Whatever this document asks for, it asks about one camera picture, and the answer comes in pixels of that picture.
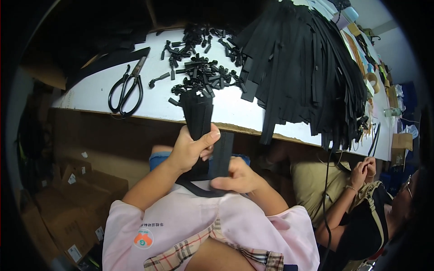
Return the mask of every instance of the woman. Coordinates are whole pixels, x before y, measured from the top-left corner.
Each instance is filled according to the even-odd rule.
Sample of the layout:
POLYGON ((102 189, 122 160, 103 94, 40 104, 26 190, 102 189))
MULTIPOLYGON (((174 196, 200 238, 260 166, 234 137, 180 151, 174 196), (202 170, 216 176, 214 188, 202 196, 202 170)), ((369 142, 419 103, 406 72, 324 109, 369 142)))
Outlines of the woman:
MULTIPOLYGON (((329 243, 322 208, 328 156, 319 148, 280 141, 262 163, 272 167, 277 161, 290 159, 296 202, 306 208, 316 228, 316 240, 324 247, 329 243)), ((347 162, 340 163, 349 169, 347 162)), ((336 252, 328 265, 330 270, 357 268, 362 260, 383 248, 412 216, 411 191, 417 185, 418 171, 392 198, 380 181, 373 181, 375 169, 373 157, 359 162, 350 176, 334 162, 329 164, 325 217, 332 236, 330 249, 336 252)))
POLYGON ((154 147, 152 171, 112 203, 104 270, 317 270, 306 210, 288 208, 248 160, 232 157, 231 177, 211 181, 214 188, 237 193, 201 198, 174 185, 199 157, 211 157, 219 138, 214 124, 197 141, 184 126, 173 148, 154 147))

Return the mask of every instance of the hand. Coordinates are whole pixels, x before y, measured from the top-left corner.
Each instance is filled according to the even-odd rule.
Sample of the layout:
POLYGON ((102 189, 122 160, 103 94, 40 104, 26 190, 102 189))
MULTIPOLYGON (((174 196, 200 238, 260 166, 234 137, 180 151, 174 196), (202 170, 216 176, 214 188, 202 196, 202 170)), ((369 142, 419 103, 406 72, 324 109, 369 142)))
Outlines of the hand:
POLYGON ((367 165, 368 161, 358 162, 355 168, 351 171, 351 186, 357 191, 363 186, 366 175, 368 174, 367 165))
POLYGON ((368 174, 366 175, 366 179, 369 182, 377 174, 377 167, 376 167, 376 164, 375 164, 375 158, 374 157, 366 157, 363 160, 363 162, 369 162, 369 164, 367 165, 368 174))
POLYGON ((268 185, 266 180, 256 174, 241 157, 232 156, 228 170, 231 177, 217 177, 211 180, 211 186, 221 190, 249 193, 268 185))
POLYGON ((206 161, 212 155, 214 143, 220 139, 220 131, 211 123, 211 132, 204 134, 199 140, 194 141, 188 132, 187 125, 179 131, 178 139, 169 157, 168 163, 182 173, 191 170, 199 157, 206 161))

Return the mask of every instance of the scissors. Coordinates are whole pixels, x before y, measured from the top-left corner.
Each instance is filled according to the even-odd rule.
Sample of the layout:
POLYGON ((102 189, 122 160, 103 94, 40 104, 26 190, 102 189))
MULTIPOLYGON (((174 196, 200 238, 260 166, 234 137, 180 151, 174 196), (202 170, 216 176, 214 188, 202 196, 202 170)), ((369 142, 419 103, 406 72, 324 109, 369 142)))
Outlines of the scissors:
POLYGON ((108 95, 108 107, 110 107, 110 110, 113 113, 119 113, 122 116, 122 118, 126 118, 126 117, 129 117, 129 116, 133 115, 134 112, 138 109, 138 107, 141 104, 141 101, 142 101, 142 98, 143 98, 143 86, 141 84, 141 78, 140 78, 139 72, 140 72, 143 64, 145 63, 146 57, 147 56, 143 56, 142 58, 140 58, 140 60, 138 61, 137 65, 134 67, 134 69, 133 69, 133 71, 131 72, 130 75, 128 74, 129 71, 130 71, 130 65, 128 65, 127 66, 127 71, 125 72, 124 76, 121 79, 119 79, 119 81, 117 81, 113 85, 113 87, 110 90, 110 93, 108 95), (131 78, 134 78, 133 85, 128 90, 128 92, 125 94, 128 81, 131 78), (113 93, 115 92, 115 89, 118 86, 120 86, 121 84, 122 84, 121 97, 119 98, 118 106, 116 108, 114 108, 112 106, 112 96, 113 96, 113 93), (138 85, 138 91, 139 91, 139 98, 138 98, 137 104, 129 112, 122 111, 122 107, 126 104, 128 98, 130 97, 131 93, 134 91, 134 88, 137 85, 138 85))

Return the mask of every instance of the glasses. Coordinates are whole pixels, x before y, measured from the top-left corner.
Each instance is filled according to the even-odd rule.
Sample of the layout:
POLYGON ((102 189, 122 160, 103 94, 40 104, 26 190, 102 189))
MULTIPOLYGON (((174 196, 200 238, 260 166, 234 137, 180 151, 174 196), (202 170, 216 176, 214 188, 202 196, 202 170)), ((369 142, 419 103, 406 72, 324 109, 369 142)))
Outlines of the glasses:
POLYGON ((401 187, 401 191, 404 191, 404 190, 407 189, 408 192, 410 193, 410 197, 411 197, 411 199, 413 199, 413 195, 411 194, 410 187, 408 187, 409 184, 410 184, 410 180, 411 180, 411 175, 408 176, 407 181, 406 181, 406 182, 404 183, 404 185, 401 187))

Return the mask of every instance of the black cable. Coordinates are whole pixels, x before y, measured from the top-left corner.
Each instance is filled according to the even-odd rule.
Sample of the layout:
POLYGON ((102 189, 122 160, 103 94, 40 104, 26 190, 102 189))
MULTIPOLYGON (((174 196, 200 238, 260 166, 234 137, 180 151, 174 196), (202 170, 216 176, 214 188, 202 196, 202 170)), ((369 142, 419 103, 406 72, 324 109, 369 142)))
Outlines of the black cable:
POLYGON ((329 160, 327 161, 327 173, 325 175, 325 188, 324 188, 324 194, 322 196, 322 212, 323 212, 323 216, 324 216, 325 228, 327 229, 327 232, 329 233, 329 242, 327 244, 327 249, 325 250, 324 256, 322 257, 322 261, 320 261, 320 263, 319 263, 318 271, 321 271, 322 268, 324 267, 324 264, 326 263, 326 260, 327 260, 327 255, 329 254, 329 251, 330 251, 330 245, 332 243, 332 232, 329 228, 329 224, 327 223, 327 217, 326 217, 327 180, 329 179, 329 165, 330 165, 330 160, 332 158, 332 154, 333 153, 330 152, 329 160))

